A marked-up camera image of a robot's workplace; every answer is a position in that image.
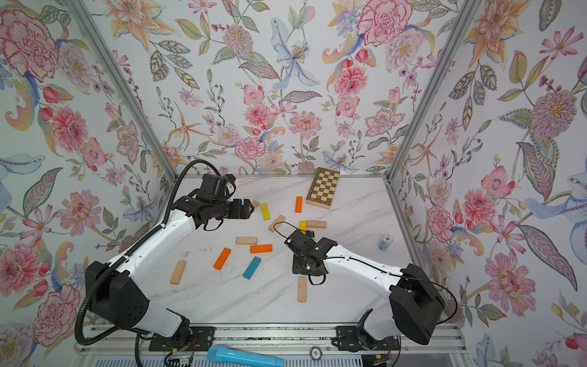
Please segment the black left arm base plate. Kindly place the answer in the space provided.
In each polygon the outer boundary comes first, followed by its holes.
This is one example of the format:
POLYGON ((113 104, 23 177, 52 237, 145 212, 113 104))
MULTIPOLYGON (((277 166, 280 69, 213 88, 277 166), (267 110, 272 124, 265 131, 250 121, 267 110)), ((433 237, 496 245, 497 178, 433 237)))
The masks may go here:
POLYGON ((188 352, 207 352, 213 344, 215 331, 215 327, 190 326, 190 331, 183 328, 171 337, 155 334, 151 339, 148 351, 171 352, 172 350, 179 351, 180 348, 187 347, 188 352))

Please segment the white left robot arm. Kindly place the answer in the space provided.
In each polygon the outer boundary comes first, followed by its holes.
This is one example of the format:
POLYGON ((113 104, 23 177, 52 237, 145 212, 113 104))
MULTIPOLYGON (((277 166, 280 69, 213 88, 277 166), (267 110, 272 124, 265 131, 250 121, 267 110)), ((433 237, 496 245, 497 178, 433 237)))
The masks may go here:
POLYGON ((249 199, 235 199, 232 174, 205 174, 199 188, 183 197, 171 196, 163 219, 125 252, 110 261, 95 261, 85 272, 87 295, 79 307, 75 335, 78 343, 95 343, 117 330, 154 333, 185 343, 190 322, 184 316, 157 305, 141 286, 154 267, 185 237, 206 229, 210 220, 247 220, 255 208, 249 199), (113 325, 99 336, 83 334, 83 321, 92 312, 113 325))

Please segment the natural wood block top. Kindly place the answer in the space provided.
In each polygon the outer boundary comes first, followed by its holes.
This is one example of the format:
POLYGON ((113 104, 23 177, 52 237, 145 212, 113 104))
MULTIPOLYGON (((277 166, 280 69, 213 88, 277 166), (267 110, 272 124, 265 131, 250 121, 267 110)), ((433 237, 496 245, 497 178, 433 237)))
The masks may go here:
POLYGON ((327 222, 326 221, 319 221, 319 220, 308 220, 306 222, 308 229, 326 229, 327 222))

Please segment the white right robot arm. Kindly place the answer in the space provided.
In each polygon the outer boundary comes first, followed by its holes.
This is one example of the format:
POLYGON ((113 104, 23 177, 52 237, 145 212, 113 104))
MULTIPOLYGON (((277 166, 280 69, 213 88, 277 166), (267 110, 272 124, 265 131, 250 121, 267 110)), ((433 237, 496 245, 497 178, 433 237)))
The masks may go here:
POLYGON ((389 336, 430 343, 446 302, 422 268, 377 263, 351 252, 336 241, 313 239, 309 231, 296 229, 284 240, 293 252, 292 272, 308 278, 341 276, 367 287, 388 301, 383 310, 367 310, 356 327, 356 339, 366 348, 389 336))

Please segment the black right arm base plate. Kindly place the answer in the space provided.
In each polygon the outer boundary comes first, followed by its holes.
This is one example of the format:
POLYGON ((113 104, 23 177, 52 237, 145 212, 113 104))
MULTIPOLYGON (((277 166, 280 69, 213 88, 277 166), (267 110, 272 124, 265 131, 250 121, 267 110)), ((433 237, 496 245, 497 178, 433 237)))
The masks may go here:
POLYGON ((373 312, 368 309, 359 322, 352 326, 335 327, 336 336, 331 339, 331 344, 339 351, 357 353, 360 351, 400 351, 401 339, 398 336, 390 336, 383 340, 376 340, 365 331, 365 321, 373 312))

